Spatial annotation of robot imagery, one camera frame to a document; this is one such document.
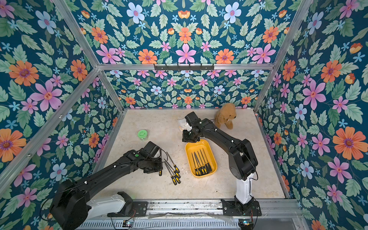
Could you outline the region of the yellow plastic storage box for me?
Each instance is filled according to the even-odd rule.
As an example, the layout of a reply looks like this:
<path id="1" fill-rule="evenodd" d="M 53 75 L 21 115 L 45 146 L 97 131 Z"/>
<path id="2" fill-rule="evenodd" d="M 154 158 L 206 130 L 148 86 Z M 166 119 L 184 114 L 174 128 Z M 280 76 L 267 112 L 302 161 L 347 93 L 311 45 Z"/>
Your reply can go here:
<path id="1" fill-rule="evenodd" d="M 187 143 L 185 150 L 190 171 L 195 178 L 210 176 L 217 171 L 218 165 L 207 140 Z"/>

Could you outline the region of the file tool three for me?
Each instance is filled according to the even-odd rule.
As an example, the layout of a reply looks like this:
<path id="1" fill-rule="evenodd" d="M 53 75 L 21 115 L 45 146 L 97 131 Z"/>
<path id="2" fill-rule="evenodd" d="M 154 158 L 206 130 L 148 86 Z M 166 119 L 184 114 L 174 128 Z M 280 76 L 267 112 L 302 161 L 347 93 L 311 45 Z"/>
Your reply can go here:
<path id="1" fill-rule="evenodd" d="M 198 161 L 199 161 L 199 164 L 202 166 L 202 172 L 203 172 L 203 175 L 205 175 L 206 174 L 206 171 L 204 170 L 204 165 L 203 165 L 203 163 L 200 161 L 200 159 L 198 158 Z"/>

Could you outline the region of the file tool one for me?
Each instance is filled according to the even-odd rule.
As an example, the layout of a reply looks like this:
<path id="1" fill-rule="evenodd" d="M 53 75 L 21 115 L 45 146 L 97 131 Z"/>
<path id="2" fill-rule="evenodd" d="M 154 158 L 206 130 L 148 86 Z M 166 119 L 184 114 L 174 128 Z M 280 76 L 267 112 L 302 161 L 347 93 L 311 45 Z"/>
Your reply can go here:
<path id="1" fill-rule="evenodd" d="M 206 156 L 205 150 L 204 150 L 204 149 L 202 149 L 202 152 L 203 152 L 203 155 L 204 155 L 205 160 L 206 160 L 206 161 L 207 161 L 207 163 L 208 163 L 209 173 L 211 173 L 211 172 L 212 172 L 212 167 L 211 167 L 211 165 L 210 165 L 210 163 L 209 163 L 209 160 L 208 160 L 208 158 L 207 158 L 207 156 Z"/>

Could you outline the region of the file tool five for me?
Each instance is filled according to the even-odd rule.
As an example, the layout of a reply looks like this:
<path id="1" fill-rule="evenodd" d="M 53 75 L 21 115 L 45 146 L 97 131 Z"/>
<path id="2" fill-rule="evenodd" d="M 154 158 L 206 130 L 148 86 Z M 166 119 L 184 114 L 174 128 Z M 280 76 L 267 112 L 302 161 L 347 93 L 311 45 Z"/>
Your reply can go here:
<path id="1" fill-rule="evenodd" d="M 193 164 L 194 164 L 194 168 L 195 168 L 195 174 L 196 174 L 196 176 L 199 176 L 198 168 L 196 167 L 196 161 L 195 161 L 193 153 L 192 153 L 192 160 L 193 160 Z"/>

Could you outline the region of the file tool four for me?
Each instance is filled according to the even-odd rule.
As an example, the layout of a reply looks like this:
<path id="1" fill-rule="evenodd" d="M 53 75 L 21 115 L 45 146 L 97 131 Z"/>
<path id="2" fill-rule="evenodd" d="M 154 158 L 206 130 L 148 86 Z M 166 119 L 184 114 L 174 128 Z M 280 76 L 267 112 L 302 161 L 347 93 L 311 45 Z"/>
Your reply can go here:
<path id="1" fill-rule="evenodd" d="M 203 172 L 202 172 L 202 166 L 199 164 L 199 161 L 198 161 L 198 158 L 197 158 L 197 155 L 196 153 L 194 152 L 194 158 L 195 158 L 195 162 L 196 162 L 196 165 L 197 165 L 197 170 L 198 170 L 198 173 L 199 175 L 203 175 Z"/>

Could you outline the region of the file tool two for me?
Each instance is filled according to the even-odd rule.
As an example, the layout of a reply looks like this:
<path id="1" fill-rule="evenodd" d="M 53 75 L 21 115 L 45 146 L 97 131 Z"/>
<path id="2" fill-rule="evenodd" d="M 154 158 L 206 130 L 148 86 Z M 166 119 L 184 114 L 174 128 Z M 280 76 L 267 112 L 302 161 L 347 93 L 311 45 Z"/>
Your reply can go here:
<path id="1" fill-rule="evenodd" d="M 201 153 L 201 159 L 203 160 L 203 165 L 204 165 L 204 170 L 206 171 L 206 174 L 209 174 L 209 167 L 208 167 L 208 163 L 204 158 L 203 152 L 202 150 L 200 150 Z"/>

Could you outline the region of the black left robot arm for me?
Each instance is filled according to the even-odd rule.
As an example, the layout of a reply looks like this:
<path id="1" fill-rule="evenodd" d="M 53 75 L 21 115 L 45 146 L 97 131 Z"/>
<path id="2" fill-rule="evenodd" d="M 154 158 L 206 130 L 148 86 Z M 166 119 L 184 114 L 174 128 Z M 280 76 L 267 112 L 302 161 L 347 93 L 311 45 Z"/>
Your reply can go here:
<path id="1" fill-rule="evenodd" d="M 49 208 L 50 213 L 63 230 L 75 230 L 87 219 L 104 214 L 134 215 L 133 199 L 125 192 L 99 199 L 94 199 L 94 196 L 138 169 L 144 173 L 159 172 L 163 162 L 157 153 L 161 152 L 161 148 L 150 141 L 139 150 L 129 150 L 117 161 L 90 176 L 61 183 Z"/>

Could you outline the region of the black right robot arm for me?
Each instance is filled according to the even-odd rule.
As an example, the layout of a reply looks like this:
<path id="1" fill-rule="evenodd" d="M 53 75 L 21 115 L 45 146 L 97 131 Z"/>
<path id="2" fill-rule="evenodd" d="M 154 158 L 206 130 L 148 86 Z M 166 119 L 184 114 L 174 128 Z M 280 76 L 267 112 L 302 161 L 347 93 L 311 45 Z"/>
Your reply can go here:
<path id="1" fill-rule="evenodd" d="M 254 198 L 252 181 L 255 180 L 258 160 L 249 140 L 240 140 L 219 129 L 211 120 L 200 119 L 195 112 L 185 116 L 189 125 L 183 131 L 182 141 L 196 143 L 201 138 L 208 139 L 221 147 L 229 157 L 229 169 L 237 179 L 235 203 L 245 206 Z"/>

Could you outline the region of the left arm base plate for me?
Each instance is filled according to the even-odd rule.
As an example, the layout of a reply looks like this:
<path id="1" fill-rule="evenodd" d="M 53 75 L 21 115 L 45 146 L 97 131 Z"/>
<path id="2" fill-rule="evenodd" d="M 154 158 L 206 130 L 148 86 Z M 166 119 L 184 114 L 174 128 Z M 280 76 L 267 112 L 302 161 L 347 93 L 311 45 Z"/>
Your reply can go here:
<path id="1" fill-rule="evenodd" d="M 115 213 L 108 213 L 108 217 L 144 217 L 148 210 L 148 202 L 146 201 L 132 201 L 128 202 L 123 208 Z"/>

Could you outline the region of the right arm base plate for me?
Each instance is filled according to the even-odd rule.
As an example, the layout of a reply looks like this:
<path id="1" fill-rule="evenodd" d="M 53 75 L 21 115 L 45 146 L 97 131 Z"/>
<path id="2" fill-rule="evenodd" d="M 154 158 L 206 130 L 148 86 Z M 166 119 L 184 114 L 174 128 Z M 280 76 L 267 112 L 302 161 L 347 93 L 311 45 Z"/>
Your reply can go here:
<path id="1" fill-rule="evenodd" d="M 235 200 L 220 200 L 224 216 L 261 216 L 261 208 L 259 202 L 252 198 L 248 203 L 242 204 Z"/>

